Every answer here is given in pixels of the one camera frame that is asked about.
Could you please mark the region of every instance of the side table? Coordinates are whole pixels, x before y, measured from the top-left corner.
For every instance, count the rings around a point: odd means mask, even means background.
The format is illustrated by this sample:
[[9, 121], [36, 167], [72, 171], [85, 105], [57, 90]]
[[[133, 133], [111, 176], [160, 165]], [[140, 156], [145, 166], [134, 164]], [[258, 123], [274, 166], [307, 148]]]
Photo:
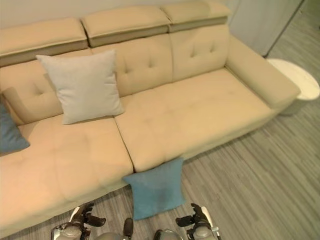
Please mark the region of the side table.
[[268, 58], [267, 61], [296, 84], [301, 91], [295, 101], [287, 109], [281, 112], [281, 115], [295, 114], [309, 101], [319, 97], [319, 84], [306, 70], [282, 59]]

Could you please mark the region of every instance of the sofa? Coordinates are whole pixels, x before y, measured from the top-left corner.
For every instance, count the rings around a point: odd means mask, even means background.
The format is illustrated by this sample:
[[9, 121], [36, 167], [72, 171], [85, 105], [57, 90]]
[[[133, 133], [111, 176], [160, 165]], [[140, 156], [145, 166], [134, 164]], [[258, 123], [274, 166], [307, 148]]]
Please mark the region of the sofa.
[[[1, 102], [30, 146], [1, 153], [1, 237], [122, 188], [124, 176], [247, 134], [288, 107], [300, 90], [230, 34], [229, 13], [199, 0], [2, 29]], [[63, 125], [35, 56], [111, 49], [124, 113]]]

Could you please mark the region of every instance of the throw pillow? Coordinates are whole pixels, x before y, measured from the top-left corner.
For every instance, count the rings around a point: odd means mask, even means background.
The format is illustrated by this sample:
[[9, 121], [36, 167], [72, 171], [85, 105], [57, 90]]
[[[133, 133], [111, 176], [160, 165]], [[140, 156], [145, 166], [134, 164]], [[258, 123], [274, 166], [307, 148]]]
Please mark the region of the throw pillow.
[[1, 153], [22, 150], [30, 146], [26, 139], [21, 135], [19, 129], [2, 103], [0, 103], [0, 132]]
[[115, 50], [90, 56], [36, 58], [56, 88], [63, 124], [124, 112], [116, 84]]
[[133, 219], [140, 220], [174, 209], [185, 202], [181, 191], [183, 159], [166, 162], [123, 179], [133, 193]]

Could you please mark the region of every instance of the sofa cushion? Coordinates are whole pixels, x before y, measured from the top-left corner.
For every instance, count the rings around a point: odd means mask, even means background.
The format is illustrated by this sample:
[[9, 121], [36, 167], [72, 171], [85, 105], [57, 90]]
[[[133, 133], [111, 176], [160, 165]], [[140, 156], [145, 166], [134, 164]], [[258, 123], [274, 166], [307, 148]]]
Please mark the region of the sofa cushion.
[[[62, 57], [92, 55], [89, 49], [61, 54]], [[38, 60], [5, 66], [0, 70], [1, 92], [23, 124], [63, 113], [55, 87]]]
[[245, 134], [272, 116], [225, 68], [121, 98], [116, 116], [134, 169], [142, 172], [176, 157], [192, 157]]
[[22, 150], [30, 146], [21, 136], [19, 129], [2, 103], [0, 103], [0, 133], [0, 153]]
[[0, 67], [85, 49], [87, 38], [76, 18], [62, 18], [4, 28], [0, 31]]
[[36, 57], [56, 88], [63, 124], [124, 112], [116, 84], [115, 50], [90, 56]]
[[226, 6], [214, 0], [175, 2], [162, 5], [160, 8], [170, 20], [171, 33], [200, 26], [223, 24], [231, 12]]
[[222, 68], [227, 60], [229, 35], [227, 25], [170, 33], [173, 81]]
[[82, 23], [91, 47], [97, 47], [167, 33], [170, 21], [157, 6], [142, 5], [92, 13]]
[[1, 234], [38, 224], [123, 187], [121, 178], [133, 173], [112, 117], [72, 125], [61, 125], [62, 118], [20, 126], [30, 147], [1, 156]]
[[92, 52], [110, 49], [116, 50], [116, 81], [121, 97], [172, 82], [168, 34], [100, 46]]

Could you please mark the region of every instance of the seat cushion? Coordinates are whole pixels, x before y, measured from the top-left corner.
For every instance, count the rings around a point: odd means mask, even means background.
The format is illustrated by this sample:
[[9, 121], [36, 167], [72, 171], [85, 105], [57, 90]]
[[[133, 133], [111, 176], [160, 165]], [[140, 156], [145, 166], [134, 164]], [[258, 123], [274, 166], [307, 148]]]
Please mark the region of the seat cushion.
[[123, 187], [122, 177], [133, 173], [112, 117], [72, 125], [61, 122], [62, 115], [57, 115], [20, 126], [30, 147], [1, 156], [2, 234]]
[[273, 114], [225, 68], [121, 101], [125, 113], [115, 120], [137, 172], [179, 156], [190, 157], [203, 146], [221, 144], [224, 136], [238, 137]]

